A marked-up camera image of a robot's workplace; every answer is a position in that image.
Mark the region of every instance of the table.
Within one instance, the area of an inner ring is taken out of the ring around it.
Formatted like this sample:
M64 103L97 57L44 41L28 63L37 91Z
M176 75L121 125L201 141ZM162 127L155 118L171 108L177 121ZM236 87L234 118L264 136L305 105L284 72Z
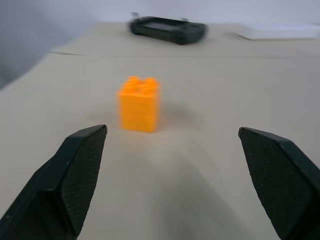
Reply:
M0 214L79 129L107 124L79 240L279 239L253 187L239 127L294 141L320 166L320 41L250 41L236 25L175 45L102 23L0 92ZM119 128L127 76L161 83L157 133Z

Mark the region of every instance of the textured gripper pad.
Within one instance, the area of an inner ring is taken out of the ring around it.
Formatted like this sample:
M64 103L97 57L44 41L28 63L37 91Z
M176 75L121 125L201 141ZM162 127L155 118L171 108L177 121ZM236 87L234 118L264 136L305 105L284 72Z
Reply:
M314 190L273 141L239 135L256 193L281 239L287 239L315 196Z
M77 236L96 188L105 136L105 129L98 129L83 140L61 183L62 201Z

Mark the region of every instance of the orange lego brick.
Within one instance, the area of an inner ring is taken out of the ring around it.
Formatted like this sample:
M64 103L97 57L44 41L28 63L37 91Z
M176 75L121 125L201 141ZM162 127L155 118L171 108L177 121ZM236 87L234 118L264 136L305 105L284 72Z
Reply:
M154 132L158 119L159 84L154 77L130 76L118 92L121 126L127 130Z

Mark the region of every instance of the black game controller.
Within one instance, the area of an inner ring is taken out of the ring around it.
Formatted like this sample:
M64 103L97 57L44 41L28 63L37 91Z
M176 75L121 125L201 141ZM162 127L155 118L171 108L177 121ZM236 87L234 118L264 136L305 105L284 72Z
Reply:
M189 22L187 19L174 20L154 16L139 17L133 13L134 19L129 23L129 30L135 35L186 45L202 39L207 26L202 23Z

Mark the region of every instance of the lego stud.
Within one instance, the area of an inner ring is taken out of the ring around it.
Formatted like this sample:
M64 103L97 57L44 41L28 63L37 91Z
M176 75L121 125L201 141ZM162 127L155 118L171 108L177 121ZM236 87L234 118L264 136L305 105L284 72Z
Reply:
M153 87L157 86L157 80L155 77L147 77L145 79L145 83L149 86L153 86Z
M124 93L132 93L136 90L135 84L132 84L131 82L127 82L123 85L122 91Z
M138 76L130 76L128 78L128 83L139 84L140 83L140 78Z

